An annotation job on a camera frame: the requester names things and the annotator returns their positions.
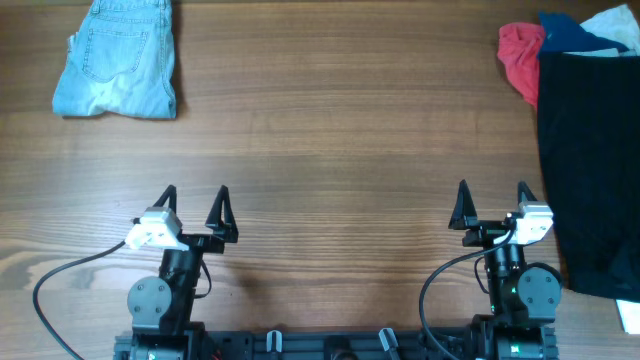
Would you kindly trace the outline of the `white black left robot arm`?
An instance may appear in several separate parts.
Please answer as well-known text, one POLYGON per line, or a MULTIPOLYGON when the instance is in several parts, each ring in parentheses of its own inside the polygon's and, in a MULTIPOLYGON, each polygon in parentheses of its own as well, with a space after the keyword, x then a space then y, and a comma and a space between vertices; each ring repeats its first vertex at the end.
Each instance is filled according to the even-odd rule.
POLYGON ((204 257, 221 254, 238 240, 229 190, 220 187, 207 216, 207 234, 187 234, 176 214, 177 189, 170 185, 153 206, 135 219, 128 246, 162 249, 156 276, 138 280, 127 297, 132 334, 114 346, 117 359, 469 359, 474 338, 468 328, 396 332, 265 333, 209 331, 192 320, 201 295, 196 287, 209 273, 204 257))

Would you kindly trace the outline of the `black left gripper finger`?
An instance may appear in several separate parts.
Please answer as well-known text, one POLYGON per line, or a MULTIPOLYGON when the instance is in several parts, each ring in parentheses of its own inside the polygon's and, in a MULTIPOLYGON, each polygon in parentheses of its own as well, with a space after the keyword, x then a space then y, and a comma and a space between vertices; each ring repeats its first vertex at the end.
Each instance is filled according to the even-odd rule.
POLYGON ((174 185, 168 185, 161 196, 153 204, 153 207, 161 207, 170 209, 173 213, 177 212, 177 188, 174 185))
POLYGON ((227 186, 222 185, 206 218, 205 226, 213 235, 225 243, 237 243, 239 230, 231 208, 227 186))

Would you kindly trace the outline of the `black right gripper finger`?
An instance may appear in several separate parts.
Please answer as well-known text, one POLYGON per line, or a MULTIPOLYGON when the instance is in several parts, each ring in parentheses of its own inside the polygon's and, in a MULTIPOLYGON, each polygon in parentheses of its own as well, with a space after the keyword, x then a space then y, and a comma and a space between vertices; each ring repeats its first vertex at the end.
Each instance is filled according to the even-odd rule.
POLYGON ((517 202, 536 202, 537 198, 525 181, 520 181, 517 185, 517 202))
POLYGON ((451 230, 468 230, 478 226, 478 215, 468 184, 461 180, 456 203, 448 224, 451 230))

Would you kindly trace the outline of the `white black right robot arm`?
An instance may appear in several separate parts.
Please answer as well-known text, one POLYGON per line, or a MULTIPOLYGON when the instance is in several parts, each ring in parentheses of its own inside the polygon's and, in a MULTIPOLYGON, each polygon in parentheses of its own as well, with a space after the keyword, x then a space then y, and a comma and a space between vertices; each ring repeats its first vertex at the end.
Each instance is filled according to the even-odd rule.
POLYGON ((485 251, 491 313, 476 315, 465 331, 463 357, 487 360, 553 360, 559 357, 556 308, 563 279, 553 267, 528 263, 524 248, 545 237, 553 212, 526 183, 518 184, 518 207, 503 220, 481 220, 465 181, 459 184, 449 227, 463 230, 465 247, 485 251))

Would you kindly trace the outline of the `light blue denim jeans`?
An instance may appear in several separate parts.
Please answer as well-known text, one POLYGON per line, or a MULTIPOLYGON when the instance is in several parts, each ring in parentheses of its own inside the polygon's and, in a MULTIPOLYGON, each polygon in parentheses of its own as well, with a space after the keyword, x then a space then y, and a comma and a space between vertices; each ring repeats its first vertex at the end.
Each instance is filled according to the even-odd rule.
POLYGON ((67 40, 53 113, 175 118, 172 13, 169 0, 93 1, 79 30, 67 40))

